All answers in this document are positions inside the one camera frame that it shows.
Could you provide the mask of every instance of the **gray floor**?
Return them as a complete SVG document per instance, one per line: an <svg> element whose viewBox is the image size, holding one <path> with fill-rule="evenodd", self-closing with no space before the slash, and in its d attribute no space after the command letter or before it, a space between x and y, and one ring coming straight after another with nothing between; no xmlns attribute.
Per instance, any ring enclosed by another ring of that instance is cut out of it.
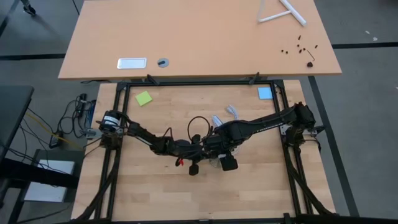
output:
<svg viewBox="0 0 398 224"><path fill-rule="evenodd" d="M397 0L315 0L332 44L398 41ZM0 1L0 21L13 0ZM0 38L0 55L62 54L66 52L78 15L71 0L31 0L39 16L31 18L17 6ZM79 8L82 0L76 0ZM347 171L361 216L398 219L398 48L335 50L343 71L338 77L318 77L331 125ZM62 59L0 61L0 83L26 84L35 87L30 107L52 126L62 115L65 105L80 93L96 98L98 84L82 85L78 81L58 80ZM316 111L307 77L302 82L307 103ZM44 139L49 136L27 119L31 128ZM84 140L76 140L83 145ZM338 213L347 215L345 200L330 155L326 136L320 135L322 159ZM28 154L40 148L31 136ZM12 143L24 148L19 131ZM17 195L11 190L0 220L7 220ZM45 215L68 206L67 203L27 203L20 220ZM67 211L35 223L67 221Z"/></svg>

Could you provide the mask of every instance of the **light wood tabletop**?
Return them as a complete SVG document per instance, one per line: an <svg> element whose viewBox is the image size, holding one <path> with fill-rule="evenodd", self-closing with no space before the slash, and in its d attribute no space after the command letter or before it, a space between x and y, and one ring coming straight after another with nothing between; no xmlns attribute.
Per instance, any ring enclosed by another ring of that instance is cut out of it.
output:
<svg viewBox="0 0 398 224"><path fill-rule="evenodd" d="M306 27L291 14L258 23L260 0L85 1L59 78L341 74L314 1L289 2ZM284 11L266 0L262 17ZM120 58L146 58L146 68L120 70Z"/></svg>
<svg viewBox="0 0 398 224"><path fill-rule="evenodd" d="M272 100L258 98L260 86L267 85L134 87L127 113L133 121L158 136L172 127L174 139L188 139L187 124L194 116L204 116L211 121L211 116L216 114L223 121L232 120L233 116L225 110L228 105L237 109L240 119L251 120L274 113ZM112 109L115 89L116 84L100 86L94 121L101 120L104 112ZM299 81L285 81L285 89L289 105L305 102ZM153 101L141 107L135 96L145 90ZM93 128L98 128L98 124L93 123ZM204 135L206 129L206 123L197 119L190 132ZM86 151L96 146L94 143ZM316 142L307 141L301 149L308 186L327 209L334 211ZM104 149L99 148L85 158L72 218L79 216L96 194L103 157ZM277 129L252 136L239 147L236 159L239 164L236 170L223 172L208 161L201 161L199 174L189 176L188 164L175 167L174 157L157 156L139 140L124 137L113 220L275 218L282 217L284 212L294 216ZM304 211L301 191L298 193ZM104 197L103 215L108 196L107 193Z"/></svg>

